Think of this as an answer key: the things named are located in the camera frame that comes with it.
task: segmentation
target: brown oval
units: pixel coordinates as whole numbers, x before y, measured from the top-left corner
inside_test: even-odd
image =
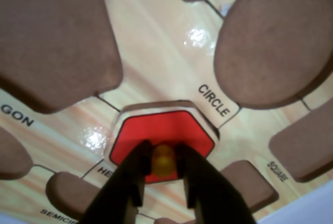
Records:
[[[68,172],[53,175],[46,185],[52,205],[76,220],[81,219],[98,191],[98,187]]]
[[[22,144],[0,128],[0,180],[15,180],[29,173],[33,161]]]
[[[236,0],[216,47],[221,89],[240,105],[296,101],[332,70],[333,0]]]

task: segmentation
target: glossy surface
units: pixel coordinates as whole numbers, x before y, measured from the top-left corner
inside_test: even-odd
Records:
[[[329,171],[310,182],[297,183],[269,150],[273,135],[309,113],[302,102],[272,110],[238,111],[237,104],[220,90],[213,73],[213,56],[222,20],[209,5],[205,2],[188,4],[182,0],[105,1],[125,75],[117,90],[104,94],[111,106],[92,97],[44,116],[0,92],[1,105],[12,107],[11,112],[8,108],[0,111],[0,126],[25,146],[35,164],[56,172],[73,173],[101,187],[116,169],[115,164],[108,162],[114,135],[119,131],[119,126],[113,124],[118,112],[112,106],[122,110],[127,105],[142,102],[189,99],[219,128],[218,145],[208,160],[220,171],[238,160],[247,160],[279,193],[279,200],[254,213],[256,219],[277,211],[333,178]],[[310,108],[332,98],[330,81],[331,78],[305,98]],[[222,117],[212,105],[216,99],[229,109],[227,117]],[[22,124],[13,118],[14,111],[20,111],[34,122],[30,126],[26,122]],[[158,109],[146,111],[148,114],[156,112]],[[105,160],[101,161],[104,150]],[[287,180],[282,182],[271,170],[268,166],[271,162],[281,169]],[[65,215],[52,207],[45,196],[46,183],[53,174],[45,168],[34,167],[19,180],[0,181],[0,210],[30,223],[59,223],[57,216]],[[194,219],[193,211],[186,208],[182,181],[147,185],[144,205],[139,212],[137,223],[142,224],[153,224],[155,219],[165,217],[177,223]]]
[[[125,108],[113,126],[106,150],[106,154],[110,154],[109,162],[120,164],[142,140],[170,147],[184,142],[204,157],[217,145],[214,128],[191,102],[137,104]],[[176,172],[163,178],[152,174],[146,177],[146,183],[176,178]]]

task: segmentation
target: yellow bead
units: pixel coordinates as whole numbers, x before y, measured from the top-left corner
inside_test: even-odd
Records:
[[[151,159],[151,172],[157,177],[167,177],[176,170],[175,153],[167,145],[159,145],[154,148]]]

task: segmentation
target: red hexagon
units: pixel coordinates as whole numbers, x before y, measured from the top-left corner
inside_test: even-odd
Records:
[[[188,111],[133,116],[124,120],[111,150],[110,160],[116,165],[121,164],[131,150],[143,140],[149,140],[153,145],[165,143],[170,146],[184,142],[203,157],[207,157],[215,146],[214,141]],[[165,178],[149,175],[146,177],[146,183],[175,179],[176,173]]]

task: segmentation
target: brown circle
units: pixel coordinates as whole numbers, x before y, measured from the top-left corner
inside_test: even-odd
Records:
[[[242,106],[282,106],[328,76],[332,41],[333,0],[236,0],[220,30],[216,79]]]

